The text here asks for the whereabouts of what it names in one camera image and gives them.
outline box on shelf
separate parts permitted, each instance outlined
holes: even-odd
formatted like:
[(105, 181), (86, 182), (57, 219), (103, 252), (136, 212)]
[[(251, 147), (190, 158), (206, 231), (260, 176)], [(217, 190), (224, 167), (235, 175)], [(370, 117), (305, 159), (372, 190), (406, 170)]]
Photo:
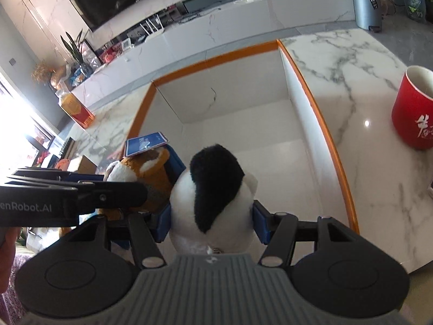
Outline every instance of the box on shelf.
[(68, 171), (81, 174), (95, 174), (97, 166), (85, 155), (71, 160)]

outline orange liquid bottle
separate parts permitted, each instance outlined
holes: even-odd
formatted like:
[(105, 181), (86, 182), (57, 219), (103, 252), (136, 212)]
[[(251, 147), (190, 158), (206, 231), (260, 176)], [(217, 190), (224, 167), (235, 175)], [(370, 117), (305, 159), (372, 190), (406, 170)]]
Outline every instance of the orange liquid bottle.
[(88, 128), (95, 119), (87, 107), (77, 97), (64, 87), (55, 93), (58, 97), (60, 107), (81, 127)]

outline bottle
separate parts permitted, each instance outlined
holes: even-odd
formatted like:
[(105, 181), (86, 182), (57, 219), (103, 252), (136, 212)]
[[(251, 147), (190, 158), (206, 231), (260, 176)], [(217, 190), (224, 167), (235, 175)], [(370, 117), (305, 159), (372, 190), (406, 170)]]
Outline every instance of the bottle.
[(425, 23), (426, 1), (425, 0), (404, 0), (408, 17), (414, 21)]
[(62, 82), (61, 89), (55, 93), (58, 97), (60, 107), (81, 127), (88, 128), (95, 119), (92, 114), (78, 99), (72, 94)]

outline screw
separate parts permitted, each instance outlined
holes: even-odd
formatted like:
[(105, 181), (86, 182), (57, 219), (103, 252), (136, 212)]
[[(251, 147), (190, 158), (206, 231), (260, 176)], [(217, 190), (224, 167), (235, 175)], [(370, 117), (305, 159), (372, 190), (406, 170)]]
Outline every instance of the screw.
[(215, 264), (216, 262), (218, 262), (218, 258), (214, 257), (214, 256), (209, 256), (207, 257), (204, 261), (206, 261), (208, 264)]
[(143, 264), (145, 268), (156, 269), (164, 265), (164, 260), (157, 256), (150, 256), (148, 258), (144, 258), (141, 264)]
[(211, 248), (211, 247), (207, 247), (207, 254), (223, 254), (224, 252), (221, 250), (221, 249), (219, 249), (219, 248)]
[(265, 256), (261, 260), (261, 264), (264, 267), (279, 267), (283, 264), (283, 259), (277, 257), (277, 256)]

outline dried flower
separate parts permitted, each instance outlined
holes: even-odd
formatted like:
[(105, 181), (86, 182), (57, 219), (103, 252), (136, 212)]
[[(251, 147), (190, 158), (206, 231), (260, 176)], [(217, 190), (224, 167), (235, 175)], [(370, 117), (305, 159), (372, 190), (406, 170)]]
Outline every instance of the dried flower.
[(47, 83), (51, 79), (53, 70), (48, 67), (45, 61), (39, 62), (32, 73), (32, 78), (38, 83)]

